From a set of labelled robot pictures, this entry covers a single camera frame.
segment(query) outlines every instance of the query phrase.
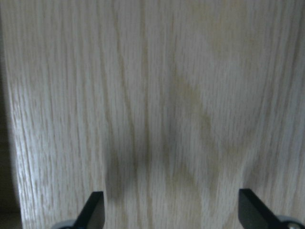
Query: wooden surface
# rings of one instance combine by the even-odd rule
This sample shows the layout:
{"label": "wooden surface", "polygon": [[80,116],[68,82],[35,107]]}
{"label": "wooden surface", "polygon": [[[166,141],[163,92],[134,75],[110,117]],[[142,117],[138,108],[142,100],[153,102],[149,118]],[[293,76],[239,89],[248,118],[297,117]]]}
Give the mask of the wooden surface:
{"label": "wooden surface", "polygon": [[2,0],[25,229],[106,194],[106,229],[305,221],[305,1]]}

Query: robotic claw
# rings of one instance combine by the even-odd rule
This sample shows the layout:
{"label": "robotic claw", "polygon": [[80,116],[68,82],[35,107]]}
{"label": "robotic claw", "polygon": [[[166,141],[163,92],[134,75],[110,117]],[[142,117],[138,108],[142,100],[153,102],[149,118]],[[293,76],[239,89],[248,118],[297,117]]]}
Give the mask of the robotic claw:
{"label": "robotic claw", "polygon": [[[244,229],[305,229],[290,217],[276,217],[250,189],[240,189],[238,219]],[[103,192],[92,192],[76,221],[56,224],[52,229],[102,229],[105,223]]]}

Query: metal screw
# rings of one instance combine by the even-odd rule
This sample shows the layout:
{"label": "metal screw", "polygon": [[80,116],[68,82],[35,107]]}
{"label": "metal screw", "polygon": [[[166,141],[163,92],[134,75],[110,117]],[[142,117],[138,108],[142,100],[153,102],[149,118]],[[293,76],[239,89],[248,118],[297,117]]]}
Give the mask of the metal screw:
{"label": "metal screw", "polygon": [[300,226],[297,225],[296,223],[289,223],[288,228],[289,229],[301,229]]}

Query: wooden board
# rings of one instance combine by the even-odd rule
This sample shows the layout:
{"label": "wooden board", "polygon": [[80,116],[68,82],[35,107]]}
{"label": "wooden board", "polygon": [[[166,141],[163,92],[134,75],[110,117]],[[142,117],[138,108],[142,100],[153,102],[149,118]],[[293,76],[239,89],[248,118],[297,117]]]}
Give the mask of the wooden board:
{"label": "wooden board", "polygon": [[107,229],[305,221],[305,2],[3,0],[25,229],[106,193]]}

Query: wood grain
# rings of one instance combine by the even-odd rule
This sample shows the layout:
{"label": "wood grain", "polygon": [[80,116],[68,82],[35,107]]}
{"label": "wood grain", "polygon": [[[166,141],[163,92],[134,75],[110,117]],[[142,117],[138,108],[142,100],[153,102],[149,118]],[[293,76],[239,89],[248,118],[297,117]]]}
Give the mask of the wood grain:
{"label": "wood grain", "polygon": [[106,192],[107,229],[305,221],[305,2],[3,0],[23,227]]}

